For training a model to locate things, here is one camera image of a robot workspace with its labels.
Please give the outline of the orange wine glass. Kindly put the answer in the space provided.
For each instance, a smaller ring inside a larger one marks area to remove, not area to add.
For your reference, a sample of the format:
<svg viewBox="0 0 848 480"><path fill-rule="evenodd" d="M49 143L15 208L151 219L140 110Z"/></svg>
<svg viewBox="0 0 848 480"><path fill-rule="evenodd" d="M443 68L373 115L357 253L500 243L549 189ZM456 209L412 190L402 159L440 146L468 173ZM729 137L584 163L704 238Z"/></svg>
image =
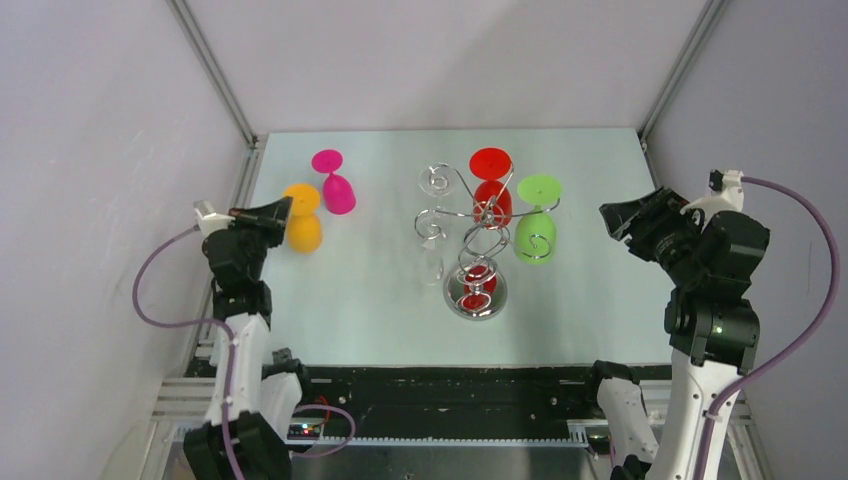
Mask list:
<svg viewBox="0 0 848 480"><path fill-rule="evenodd" d="M294 184L283 193L292 198L286 239L295 252L309 254L322 244L323 231L316 212L321 203L319 191L309 184Z"/></svg>

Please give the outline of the green wine glass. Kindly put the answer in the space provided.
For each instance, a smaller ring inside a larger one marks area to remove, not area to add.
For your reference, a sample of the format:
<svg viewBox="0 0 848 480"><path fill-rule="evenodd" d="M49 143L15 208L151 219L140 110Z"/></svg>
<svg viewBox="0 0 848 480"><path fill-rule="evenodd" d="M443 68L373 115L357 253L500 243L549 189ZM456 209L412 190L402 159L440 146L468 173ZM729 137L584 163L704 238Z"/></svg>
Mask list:
<svg viewBox="0 0 848 480"><path fill-rule="evenodd" d="M557 240L557 228L549 212L558 205L562 186L551 175L534 174L518 183L516 193L532 209L517 216L514 255L529 265L548 263L555 256Z"/></svg>

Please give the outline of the red wine glass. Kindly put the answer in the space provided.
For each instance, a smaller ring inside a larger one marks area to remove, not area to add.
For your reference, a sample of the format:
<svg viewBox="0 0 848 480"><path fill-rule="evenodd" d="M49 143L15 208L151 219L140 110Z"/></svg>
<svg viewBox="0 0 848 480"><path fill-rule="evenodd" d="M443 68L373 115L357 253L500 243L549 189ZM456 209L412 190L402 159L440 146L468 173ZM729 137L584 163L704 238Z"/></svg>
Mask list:
<svg viewBox="0 0 848 480"><path fill-rule="evenodd" d="M509 154L496 147L485 147L476 151L469 160L471 173L481 180L474 192L473 219L482 220L482 212L494 198L491 208L493 222L497 227L506 227L511 221L512 198L504 180L513 172Z"/></svg>

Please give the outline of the chrome wine glass rack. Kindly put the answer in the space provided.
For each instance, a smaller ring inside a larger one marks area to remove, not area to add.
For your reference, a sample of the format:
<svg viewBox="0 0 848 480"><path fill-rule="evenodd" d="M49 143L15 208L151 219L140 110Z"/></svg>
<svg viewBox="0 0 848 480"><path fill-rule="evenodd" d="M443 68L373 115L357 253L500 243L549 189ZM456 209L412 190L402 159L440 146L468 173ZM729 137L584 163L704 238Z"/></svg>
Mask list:
<svg viewBox="0 0 848 480"><path fill-rule="evenodd" d="M519 221L517 216L529 212L532 206L529 205L530 209L525 212L512 213L508 226L497 227L491 213L491 208L494 206L494 198L492 198L488 207L482 212L482 220L477 222L472 214L474 192L471 191L459 170L454 169L458 180L457 185L463 187L471 198L472 204L471 211L468 213L448 210L447 219L466 219L471 222L471 226L461 235L455 265L447 269L443 260L444 275L439 284L442 286L446 305L457 316L472 321L488 320L504 309L508 299L507 282L500 271L496 257L506 249L513 252L514 232ZM504 180L507 188L514 176L514 168L512 169L513 172ZM416 230L418 214L414 217L413 228L421 240L422 236Z"/></svg>

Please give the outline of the clear champagne flute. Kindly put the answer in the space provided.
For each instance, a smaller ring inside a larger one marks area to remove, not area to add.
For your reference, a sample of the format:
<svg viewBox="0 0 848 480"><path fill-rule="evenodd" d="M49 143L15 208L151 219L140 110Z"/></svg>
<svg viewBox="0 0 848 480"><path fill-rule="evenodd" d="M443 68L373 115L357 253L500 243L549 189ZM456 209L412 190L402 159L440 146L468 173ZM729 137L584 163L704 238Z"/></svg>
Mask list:
<svg viewBox="0 0 848 480"><path fill-rule="evenodd" d="M435 286L444 275L443 247L445 234L440 226L430 223L423 227L420 240L421 253L418 260L420 281L427 286Z"/></svg>

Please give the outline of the clear wine glass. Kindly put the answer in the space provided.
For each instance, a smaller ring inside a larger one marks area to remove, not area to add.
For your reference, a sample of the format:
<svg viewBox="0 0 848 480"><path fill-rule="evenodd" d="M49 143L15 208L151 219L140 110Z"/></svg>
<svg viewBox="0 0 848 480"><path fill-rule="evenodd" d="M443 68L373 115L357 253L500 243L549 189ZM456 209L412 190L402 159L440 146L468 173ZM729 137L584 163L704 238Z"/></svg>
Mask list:
<svg viewBox="0 0 848 480"><path fill-rule="evenodd" d="M458 184L456 171L445 163L425 167L419 175L419 187L433 199L433 204L416 217L416 230L424 238L445 233L448 208L445 200Z"/></svg>

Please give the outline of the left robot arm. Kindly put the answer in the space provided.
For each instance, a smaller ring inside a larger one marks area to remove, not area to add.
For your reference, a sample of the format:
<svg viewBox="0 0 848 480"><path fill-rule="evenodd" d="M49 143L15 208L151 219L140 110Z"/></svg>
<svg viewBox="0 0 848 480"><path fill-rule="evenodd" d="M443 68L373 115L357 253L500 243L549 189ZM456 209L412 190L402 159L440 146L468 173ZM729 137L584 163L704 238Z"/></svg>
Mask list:
<svg viewBox="0 0 848 480"><path fill-rule="evenodd" d="M198 479L289 479L290 449L261 412L277 396L283 411L304 416L316 403L304 365L289 357L265 362L272 295L262 279L269 250L282 244L293 206L290 197L221 214L195 203L212 273L213 317L222 322L217 373L203 424L186 433L183 452Z"/></svg>

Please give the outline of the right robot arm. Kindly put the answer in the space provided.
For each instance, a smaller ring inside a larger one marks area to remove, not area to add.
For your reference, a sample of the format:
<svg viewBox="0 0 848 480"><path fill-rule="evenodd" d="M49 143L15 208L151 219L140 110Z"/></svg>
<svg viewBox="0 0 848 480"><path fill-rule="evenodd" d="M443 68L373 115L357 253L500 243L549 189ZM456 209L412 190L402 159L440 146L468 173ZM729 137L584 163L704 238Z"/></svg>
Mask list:
<svg viewBox="0 0 848 480"><path fill-rule="evenodd" d="M585 411L606 418L618 455L614 479L713 479L718 463L698 455L724 441L723 416L736 394L726 390L753 368L759 318L744 294L762 261L770 231L743 213L740 186L687 201L663 187L599 211L611 238L655 262L673 289L664 313L671 395L663 433L655 437L643 389L632 368L598 360L581 392Z"/></svg>

